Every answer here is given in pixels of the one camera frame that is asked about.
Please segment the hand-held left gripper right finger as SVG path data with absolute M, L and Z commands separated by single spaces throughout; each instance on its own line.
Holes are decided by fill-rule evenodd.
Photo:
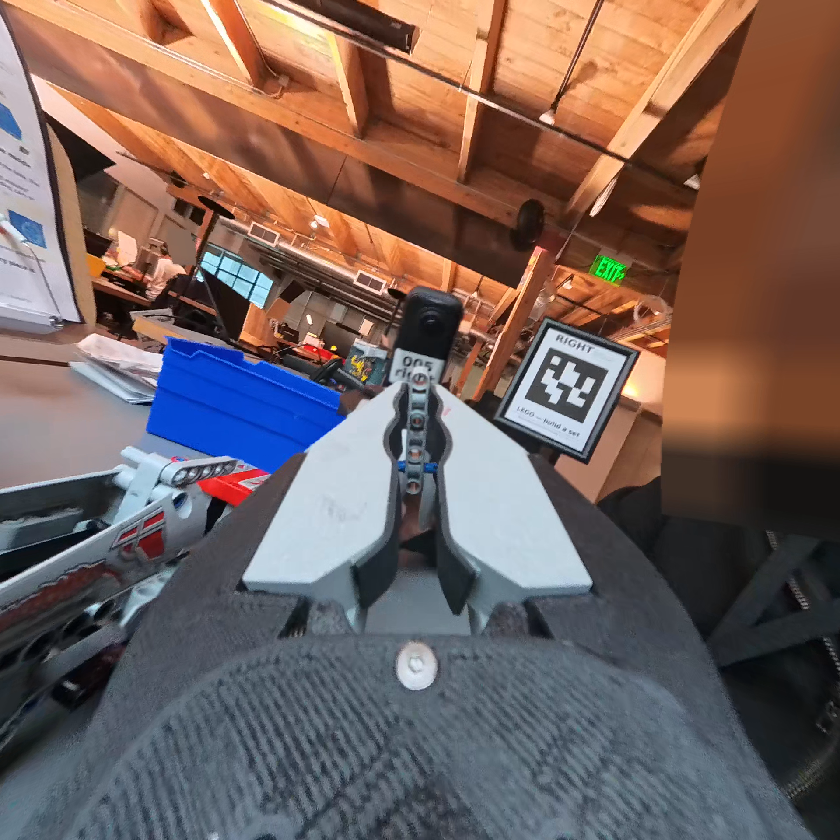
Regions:
M 494 610 L 588 595 L 592 577 L 519 444 L 441 386 L 435 422 L 437 577 L 450 611 L 481 634 Z

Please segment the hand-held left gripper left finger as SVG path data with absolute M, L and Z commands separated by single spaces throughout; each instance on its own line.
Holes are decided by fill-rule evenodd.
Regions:
M 402 512 L 392 434 L 403 384 L 388 386 L 306 452 L 241 579 L 249 592 L 335 602 L 353 629 L 397 572 Z

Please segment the grey lego beam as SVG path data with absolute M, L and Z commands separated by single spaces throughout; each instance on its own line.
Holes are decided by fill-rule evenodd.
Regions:
M 429 400 L 433 393 L 434 378 L 431 368 L 415 366 L 407 376 L 406 440 L 403 474 L 405 493 L 420 496 L 426 476 L 431 475 L 430 456 L 427 452 Z

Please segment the blue plastic bin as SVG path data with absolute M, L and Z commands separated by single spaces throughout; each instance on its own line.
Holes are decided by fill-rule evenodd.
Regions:
M 146 431 L 272 473 L 343 422 L 340 394 L 240 351 L 170 339 Z

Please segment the grey red lego vehicle model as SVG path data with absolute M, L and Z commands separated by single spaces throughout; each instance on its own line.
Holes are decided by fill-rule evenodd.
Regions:
M 127 447 L 110 470 L 2 490 L 1 740 L 131 636 L 216 521 L 269 473 Z

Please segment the lego instruction booklet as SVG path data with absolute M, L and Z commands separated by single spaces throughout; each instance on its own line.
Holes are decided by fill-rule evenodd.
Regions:
M 132 405 L 150 405 L 154 401 L 155 387 L 141 377 L 125 374 L 90 361 L 71 361 L 69 367 L 89 382 Z

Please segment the black round speaker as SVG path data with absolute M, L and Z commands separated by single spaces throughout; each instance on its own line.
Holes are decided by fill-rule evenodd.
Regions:
M 543 236 L 544 225 L 544 205 L 536 198 L 529 198 L 520 205 L 515 224 L 510 229 L 511 246 L 519 253 L 533 250 Z

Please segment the person's black jacket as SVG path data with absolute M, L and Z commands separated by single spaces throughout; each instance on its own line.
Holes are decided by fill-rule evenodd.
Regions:
M 653 563 L 718 661 L 749 740 L 802 810 L 838 808 L 838 543 L 665 515 L 660 478 L 598 507 Z

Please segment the black ceiling heater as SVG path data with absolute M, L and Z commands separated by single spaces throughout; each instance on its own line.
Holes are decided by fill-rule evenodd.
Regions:
M 357 1 L 265 1 L 264 5 L 361 46 L 410 56 L 420 27 Z

